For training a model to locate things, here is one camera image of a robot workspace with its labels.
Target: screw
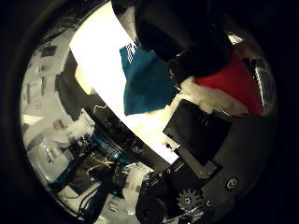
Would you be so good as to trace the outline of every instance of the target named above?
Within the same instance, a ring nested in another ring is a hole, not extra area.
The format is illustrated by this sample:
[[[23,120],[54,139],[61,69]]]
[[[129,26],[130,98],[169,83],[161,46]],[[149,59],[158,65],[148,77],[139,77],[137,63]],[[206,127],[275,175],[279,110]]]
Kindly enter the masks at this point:
[[[185,202],[186,204],[190,204],[190,203],[191,203],[191,198],[185,198],[184,202]]]
[[[226,188],[234,189],[237,186],[238,182],[238,179],[236,177],[233,177],[226,183]]]
[[[207,207],[211,207],[211,206],[212,206],[212,203],[211,203],[210,200],[208,200],[208,201],[206,202],[206,206],[207,206]]]

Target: gear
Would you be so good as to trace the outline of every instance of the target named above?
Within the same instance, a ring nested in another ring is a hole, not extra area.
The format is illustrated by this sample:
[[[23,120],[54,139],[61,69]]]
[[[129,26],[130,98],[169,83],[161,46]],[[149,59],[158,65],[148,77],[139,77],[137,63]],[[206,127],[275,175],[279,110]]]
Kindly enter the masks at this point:
[[[177,197],[178,206],[185,212],[193,210],[193,208],[200,207],[204,198],[198,193],[196,189],[185,189]]]

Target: bolt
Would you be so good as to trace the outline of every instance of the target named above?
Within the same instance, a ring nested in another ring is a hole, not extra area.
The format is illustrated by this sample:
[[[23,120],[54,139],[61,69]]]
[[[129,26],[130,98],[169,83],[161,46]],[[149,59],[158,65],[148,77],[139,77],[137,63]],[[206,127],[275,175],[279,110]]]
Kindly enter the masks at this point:
[[[234,189],[237,186],[238,182],[238,179],[236,177],[233,177],[226,183],[226,188]]]
[[[190,204],[191,203],[191,198],[185,198],[185,201],[184,201],[186,204]]]

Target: teal towel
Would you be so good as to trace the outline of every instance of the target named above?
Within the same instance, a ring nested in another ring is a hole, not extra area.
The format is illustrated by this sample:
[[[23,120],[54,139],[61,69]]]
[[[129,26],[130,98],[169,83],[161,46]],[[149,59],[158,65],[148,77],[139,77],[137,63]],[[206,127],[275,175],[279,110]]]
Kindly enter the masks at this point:
[[[127,48],[120,52],[127,79],[123,94],[124,114],[142,114],[170,105],[176,89],[164,62],[152,51],[136,49],[129,63]]]

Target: red cloth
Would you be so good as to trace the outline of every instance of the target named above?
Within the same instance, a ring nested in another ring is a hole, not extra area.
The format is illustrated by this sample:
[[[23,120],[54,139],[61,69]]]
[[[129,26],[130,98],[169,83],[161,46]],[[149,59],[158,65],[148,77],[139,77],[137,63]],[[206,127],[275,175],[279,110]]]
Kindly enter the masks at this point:
[[[198,85],[225,91],[241,103],[251,114],[261,114],[263,111],[262,100],[258,86],[252,78],[249,69],[236,56],[220,71],[209,77],[196,79]]]

